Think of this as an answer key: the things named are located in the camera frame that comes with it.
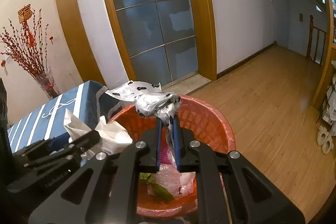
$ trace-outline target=doorway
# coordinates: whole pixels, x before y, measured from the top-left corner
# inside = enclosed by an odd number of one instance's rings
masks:
[[[137,80],[167,85],[198,72],[190,0],[113,0]]]

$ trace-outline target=baseboard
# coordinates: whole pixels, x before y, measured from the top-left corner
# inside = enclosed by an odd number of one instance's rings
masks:
[[[256,57],[257,55],[263,53],[264,51],[266,51],[267,49],[269,49],[270,47],[274,46],[274,45],[278,45],[277,41],[274,41],[272,44],[268,45],[265,48],[262,48],[261,50],[257,51],[256,53],[250,55],[249,57],[245,58],[244,60],[238,62],[237,64],[231,66],[230,68],[227,68],[226,70],[223,70],[222,72],[217,74],[217,79],[223,77],[224,75],[228,74],[229,72],[239,68],[240,66],[244,65],[246,62],[250,61],[252,58]]]

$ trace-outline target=gift box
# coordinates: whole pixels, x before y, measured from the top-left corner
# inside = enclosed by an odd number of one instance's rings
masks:
[[[98,82],[87,81],[33,110],[8,129],[12,152],[38,140],[67,133],[63,126],[66,109],[91,129],[96,127],[102,115],[108,121],[122,106],[118,99],[105,93],[107,90]]]

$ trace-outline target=green leaf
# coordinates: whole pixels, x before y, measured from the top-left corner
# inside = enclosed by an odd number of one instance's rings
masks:
[[[151,173],[140,173],[139,180],[141,182],[145,182],[147,184],[155,184],[156,183],[156,181],[152,177]]]
[[[165,187],[155,183],[152,184],[152,188],[154,195],[162,201],[168,202],[174,199],[174,196]]]

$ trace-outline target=white wall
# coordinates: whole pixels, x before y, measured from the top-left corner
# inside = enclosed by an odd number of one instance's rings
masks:
[[[288,48],[302,55],[306,55],[309,40],[309,16],[314,17],[314,26],[326,31],[327,17],[325,12],[316,10],[317,3],[314,0],[289,0],[289,42]],[[303,22],[299,21],[299,14],[303,14]],[[316,45],[316,31],[313,33],[311,56]],[[320,33],[319,49],[317,57],[321,56],[323,46],[323,34]]]
[[[77,0],[93,55],[107,87],[128,81],[112,32],[104,0]]]
[[[54,45],[48,44],[48,64],[52,67],[59,90],[65,92],[82,83],[63,35],[55,0],[0,0],[0,27],[9,29],[10,18],[13,25],[20,29],[17,12],[27,4],[31,4],[37,16],[42,8],[42,24],[49,23],[48,35],[54,37]],[[28,23],[32,27],[32,18]],[[3,49],[4,45],[0,43],[0,51]],[[14,123],[47,102],[48,98],[31,75],[14,60],[7,60],[7,70],[8,76],[0,68],[0,77],[7,90],[8,119]]]
[[[288,42],[287,0],[212,0],[217,72],[277,40]]]

